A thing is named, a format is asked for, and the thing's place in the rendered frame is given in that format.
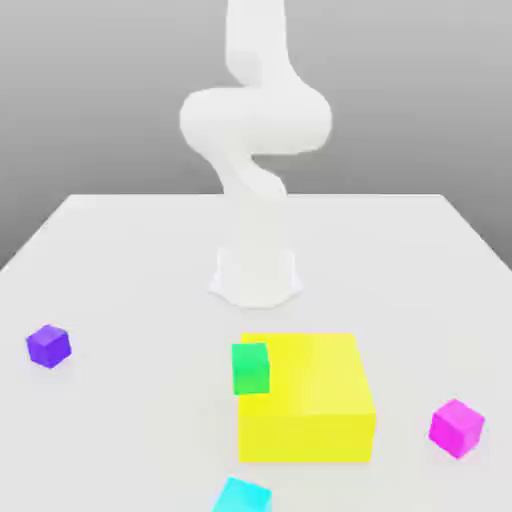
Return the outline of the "small green cube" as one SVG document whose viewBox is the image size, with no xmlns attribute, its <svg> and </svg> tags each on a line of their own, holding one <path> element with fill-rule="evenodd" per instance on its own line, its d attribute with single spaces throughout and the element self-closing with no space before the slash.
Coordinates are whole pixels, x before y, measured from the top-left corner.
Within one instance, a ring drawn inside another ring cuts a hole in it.
<svg viewBox="0 0 512 512">
<path fill-rule="evenodd" d="M 262 342 L 232 345 L 232 376 L 235 395 L 270 392 L 270 362 Z"/>
</svg>

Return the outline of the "small purple cube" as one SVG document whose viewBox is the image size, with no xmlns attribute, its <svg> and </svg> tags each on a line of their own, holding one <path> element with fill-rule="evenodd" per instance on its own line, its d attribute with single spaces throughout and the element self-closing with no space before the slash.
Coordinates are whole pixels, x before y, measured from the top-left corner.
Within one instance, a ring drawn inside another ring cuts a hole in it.
<svg viewBox="0 0 512 512">
<path fill-rule="evenodd" d="M 54 368 L 72 353 L 68 333 L 47 324 L 26 338 L 30 359 L 46 368 Z"/>
</svg>

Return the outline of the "small cyan cube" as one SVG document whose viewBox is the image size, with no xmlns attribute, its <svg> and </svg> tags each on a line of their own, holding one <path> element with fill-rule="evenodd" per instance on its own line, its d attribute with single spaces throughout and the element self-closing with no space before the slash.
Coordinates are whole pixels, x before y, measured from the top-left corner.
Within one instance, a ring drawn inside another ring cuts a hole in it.
<svg viewBox="0 0 512 512">
<path fill-rule="evenodd" d="M 211 512 L 272 512 L 272 492 L 254 483 L 229 477 Z"/>
</svg>

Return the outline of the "small magenta cube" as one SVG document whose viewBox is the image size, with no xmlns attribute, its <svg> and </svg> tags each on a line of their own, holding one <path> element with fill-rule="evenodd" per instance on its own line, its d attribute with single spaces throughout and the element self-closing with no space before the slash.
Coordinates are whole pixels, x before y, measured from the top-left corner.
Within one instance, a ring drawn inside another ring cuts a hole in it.
<svg viewBox="0 0 512 512">
<path fill-rule="evenodd" d="M 482 414 L 452 399 L 433 413 L 428 437 L 460 459 L 479 443 L 484 423 Z"/>
</svg>

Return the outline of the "large yellow box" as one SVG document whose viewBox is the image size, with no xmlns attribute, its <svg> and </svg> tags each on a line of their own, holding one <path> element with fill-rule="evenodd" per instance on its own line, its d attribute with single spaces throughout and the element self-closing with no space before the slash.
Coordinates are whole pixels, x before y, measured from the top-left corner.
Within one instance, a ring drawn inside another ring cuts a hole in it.
<svg viewBox="0 0 512 512">
<path fill-rule="evenodd" d="M 244 463 L 368 462 L 376 408 L 354 335 L 244 333 L 263 342 L 270 391 L 238 399 Z"/>
</svg>

